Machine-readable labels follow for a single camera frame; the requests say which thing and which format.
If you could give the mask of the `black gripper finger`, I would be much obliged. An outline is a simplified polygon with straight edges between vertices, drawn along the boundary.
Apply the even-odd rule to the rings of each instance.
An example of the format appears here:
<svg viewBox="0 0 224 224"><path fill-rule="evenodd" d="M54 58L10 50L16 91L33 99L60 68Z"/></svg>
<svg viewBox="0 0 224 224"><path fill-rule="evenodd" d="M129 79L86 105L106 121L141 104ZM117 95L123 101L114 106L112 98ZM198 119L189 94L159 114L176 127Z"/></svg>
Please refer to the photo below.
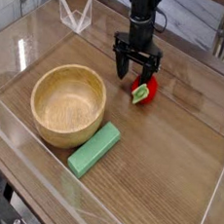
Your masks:
<svg viewBox="0 0 224 224"><path fill-rule="evenodd" d="M118 50L116 52L116 65L118 77L123 80L129 71L129 56Z"/></svg>
<svg viewBox="0 0 224 224"><path fill-rule="evenodd" d="M141 71L140 80L138 81L140 85L150 81L152 74L156 71L156 67L152 64L146 63L143 65L143 71Z"/></svg>

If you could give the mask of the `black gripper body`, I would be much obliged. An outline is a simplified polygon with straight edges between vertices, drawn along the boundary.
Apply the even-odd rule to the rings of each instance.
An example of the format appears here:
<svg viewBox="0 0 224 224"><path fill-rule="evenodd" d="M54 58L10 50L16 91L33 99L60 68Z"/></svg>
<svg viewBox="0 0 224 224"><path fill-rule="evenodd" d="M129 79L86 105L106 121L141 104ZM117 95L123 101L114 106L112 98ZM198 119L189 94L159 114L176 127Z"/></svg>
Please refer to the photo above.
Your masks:
<svg viewBox="0 0 224 224"><path fill-rule="evenodd" d="M153 41L154 21L147 19L145 21L131 19L130 31L117 31L114 34L115 42L113 50L120 50L129 56L129 59L139 65L146 63L152 64L159 70L163 52L155 45Z"/></svg>

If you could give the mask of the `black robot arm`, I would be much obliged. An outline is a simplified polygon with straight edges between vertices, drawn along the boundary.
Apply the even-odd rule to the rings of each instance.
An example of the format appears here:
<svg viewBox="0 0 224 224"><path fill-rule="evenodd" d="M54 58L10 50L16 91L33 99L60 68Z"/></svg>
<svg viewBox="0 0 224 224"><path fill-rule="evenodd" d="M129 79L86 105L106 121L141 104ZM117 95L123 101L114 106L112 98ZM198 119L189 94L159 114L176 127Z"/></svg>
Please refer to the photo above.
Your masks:
<svg viewBox="0 0 224 224"><path fill-rule="evenodd" d="M161 0L130 0L130 31L114 33L113 51L116 56L117 74L123 79L132 60L143 67L138 85L151 80L159 70L163 52L153 41L155 16Z"/></svg>

